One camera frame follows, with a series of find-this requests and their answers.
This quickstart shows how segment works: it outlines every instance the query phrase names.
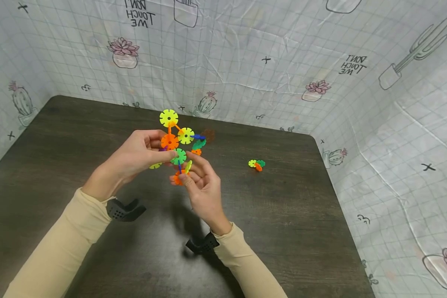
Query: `white backdrop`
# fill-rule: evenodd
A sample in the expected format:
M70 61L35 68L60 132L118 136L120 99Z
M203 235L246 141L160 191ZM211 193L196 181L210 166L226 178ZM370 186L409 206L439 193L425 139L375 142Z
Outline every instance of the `white backdrop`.
M377 297L447 297L447 0L0 0L0 158L54 95L314 136Z

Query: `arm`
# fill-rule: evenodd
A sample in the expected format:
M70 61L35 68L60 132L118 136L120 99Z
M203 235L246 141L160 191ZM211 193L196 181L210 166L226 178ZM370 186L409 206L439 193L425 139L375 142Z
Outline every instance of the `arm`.
M160 130L133 132L92 173L10 283L4 298L64 296L89 248L111 221L106 202L151 164L176 156L174 151L158 151L164 135Z
M243 232L235 223L229 233L219 236L220 245L214 248L222 263L229 267L246 298L287 298L280 284L258 255L243 239Z
M192 161L189 175L179 175L189 192L195 213L204 220L220 244L214 248L229 267L246 298L286 298L282 287L243 239L243 232L229 222L221 206L220 178L204 158L187 152Z
M78 189L10 283L4 298L62 297L110 221L105 202Z

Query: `hand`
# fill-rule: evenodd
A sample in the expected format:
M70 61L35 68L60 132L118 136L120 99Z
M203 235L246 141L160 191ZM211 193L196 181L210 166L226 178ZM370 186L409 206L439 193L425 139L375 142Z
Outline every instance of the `hand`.
M162 130L135 130L83 186L82 191L99 201L116 194L126 183L152 164L169 162L177 156L176 151L159 151Z
M189 175L181 174L179 179L189 192L193 210L217 235L229 233L232 225L222 208L220 178L207 160L189 151L186 154L193 162L192 167ZM174 176L169 179L175 185Z

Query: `dark wooden table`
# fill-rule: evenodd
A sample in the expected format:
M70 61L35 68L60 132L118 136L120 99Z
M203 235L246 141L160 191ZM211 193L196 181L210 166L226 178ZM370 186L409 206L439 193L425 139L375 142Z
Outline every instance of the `dark wooden table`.
M179 124L215 130L202 156L220 175L224 210L288 297L374 297L311 136L182 115ZM155 111L48 102L0 161L0 297L95 167L133 130L155 128ZM251 159L265 160L263 172L249 168ZM139 197L148 210L110 224L67 297L243 297L215 257L183 253L203 232L185 189L169 185L172 174L147 170L122 189L121 200Z

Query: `beige sleeve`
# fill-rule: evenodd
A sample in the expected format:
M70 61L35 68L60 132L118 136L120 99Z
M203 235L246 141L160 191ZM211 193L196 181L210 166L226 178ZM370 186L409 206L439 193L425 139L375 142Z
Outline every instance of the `beige sleeve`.
M78 189L10 283L4 298L64 296L89 248L111 222L106 202Z
M280 284L243 239L243 232L232 223L225 235L215 235L220 245L214 248L222 263L229 267L245 298L287 298Z

